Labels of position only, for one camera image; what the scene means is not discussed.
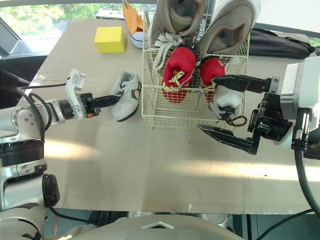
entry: white shoelace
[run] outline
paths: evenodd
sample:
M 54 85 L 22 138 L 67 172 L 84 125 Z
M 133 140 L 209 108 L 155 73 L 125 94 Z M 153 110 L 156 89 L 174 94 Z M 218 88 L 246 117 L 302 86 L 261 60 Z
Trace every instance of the white shoelace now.
M 177 34 L 162 32 L 155 41 L 154 46 L 159 47 L 158 53 L 154 59 L 152 69 L 159 70 L 165 64 L 167 52 L 175 49 L 183 42 L 183 38 Z

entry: table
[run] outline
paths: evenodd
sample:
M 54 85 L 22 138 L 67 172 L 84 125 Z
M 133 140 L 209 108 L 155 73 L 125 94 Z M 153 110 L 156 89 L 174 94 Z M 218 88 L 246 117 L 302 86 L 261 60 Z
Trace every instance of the table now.
M 86 74 L 81 92 L 100 97 L 110 93 L 124 68 L 141 77 L 142 50 L 130 41 L 125 53 L 98 52 L 96 28 L 105 26 L 123 26 L 128 38 L 124 21 L 74 19 L 32 84 L 63 83 L 74 68 Z M 254 56 L 247 73 L 283 80 L 286 65 L 296 62 Z M 35 92 L 47 100 L 66 98 L 62 87 Z M 261 99 L 261 94 L 246 93 L 247 117 Z M 250 133 L 240 127 L 235 135 Z M 199 130 L 150 130 L 140 109 L 122 123 L 105 108 L 98 117 L 52 126 L 46 132 L 45 158 L 46 172 L 57 177 L 61 208 L 246 214 L 293 214 L 309 208 L 297 181 L 292 150 L 261 139 L 253 156 Z M 313 193 L 320 199 L 320 161 L 305 162 Z

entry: wire basket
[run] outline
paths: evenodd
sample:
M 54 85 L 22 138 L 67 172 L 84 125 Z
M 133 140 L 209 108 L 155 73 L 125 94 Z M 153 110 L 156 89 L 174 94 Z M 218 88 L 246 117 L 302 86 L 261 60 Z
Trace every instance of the wire basket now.
M 144 13 L 144 31 L 148 35 L 150 19 L 153 18 L 155 10 Z M 211 14 L 204 14 L 201 24 L 193 39 L 193 45 L 198 42 L 204 30 L 207 30 L 211 20 Z M 141 114 L 146 124 L 152 129 L 175 128 L 175 129 L 198 129 L 196 124 L 208 124 L 224 129 L 232 130 L 234 127 L 219 119 L 209 110 L 208 102 L 213 97 L 214 89 L 203 92 L 201 86 L 200 68 L 195 67 L 192 81 L 186 88 L 181 90 L 186 94 L 181 103 L 169 102 L 163 94 L 162 80 L 165 66 L 160 70 L 152 68 L 158 49 L 143 49 L 143 71 L 142 71 L 142 108 Z M 244 41 L 236 55 L 213 55 L 220 58 L 225 66 L 226 74 L 246 75 L 249 53 L 249 37 Z

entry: sunlight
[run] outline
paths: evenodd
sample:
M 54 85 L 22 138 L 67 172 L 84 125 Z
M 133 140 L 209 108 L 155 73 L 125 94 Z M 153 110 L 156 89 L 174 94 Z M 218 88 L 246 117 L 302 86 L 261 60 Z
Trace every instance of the sunlight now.
M 95 158 L 99 151 L 95 148 L 78 143 L 46 140 L 44 144 L 44 156 L 52 159 L 86 160 L 88 156 Z
M 167 170 L 174 174 L 196 177 L 298 180 L 295 165 L 221 161 L 181 161 L 173 162 L 167 166 Z M 306 167 L 305 171 L 310 182 L 320 182 L 320 167 Z

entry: yellow block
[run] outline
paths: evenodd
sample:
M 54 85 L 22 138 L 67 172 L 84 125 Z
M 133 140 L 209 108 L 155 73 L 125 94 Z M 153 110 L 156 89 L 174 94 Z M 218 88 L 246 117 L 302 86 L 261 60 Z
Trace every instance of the yellow block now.
M 126 37 L 122 26 L 98 27 L 94 43 L 102 54 L 126 51 Z

